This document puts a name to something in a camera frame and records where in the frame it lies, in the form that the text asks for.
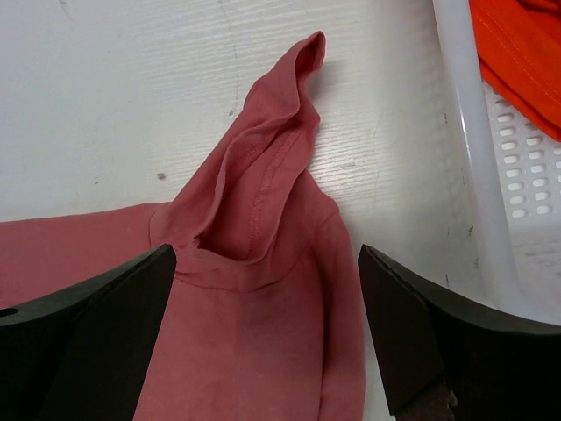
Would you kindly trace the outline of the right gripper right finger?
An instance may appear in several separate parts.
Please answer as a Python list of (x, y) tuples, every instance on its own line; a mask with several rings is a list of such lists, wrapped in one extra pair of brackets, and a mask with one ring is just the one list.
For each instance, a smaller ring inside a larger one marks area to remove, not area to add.
[(367, 320), (398, 420), (557, 420), (560, 329), (477, 303), (371, 246), (359, 253)]

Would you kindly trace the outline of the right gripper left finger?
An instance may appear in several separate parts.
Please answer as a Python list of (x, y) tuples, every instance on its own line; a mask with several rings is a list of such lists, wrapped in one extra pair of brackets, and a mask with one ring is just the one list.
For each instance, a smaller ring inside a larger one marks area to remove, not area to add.
[(174, 279), (163, 245), (1, 311), (3, 420), (131, 420)]

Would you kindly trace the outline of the dusty red t-shirt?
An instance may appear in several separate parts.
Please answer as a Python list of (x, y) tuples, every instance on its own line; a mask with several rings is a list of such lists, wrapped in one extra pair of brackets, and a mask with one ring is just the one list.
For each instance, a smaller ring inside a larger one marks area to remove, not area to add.
[(4, 222), (1, 304), (162, 244), (177, 263), (137, 420), (360, 420), (363, 304), (349, 233), (308, 170), (307, 82), (325, 37), (292, 46), (168, 203)]

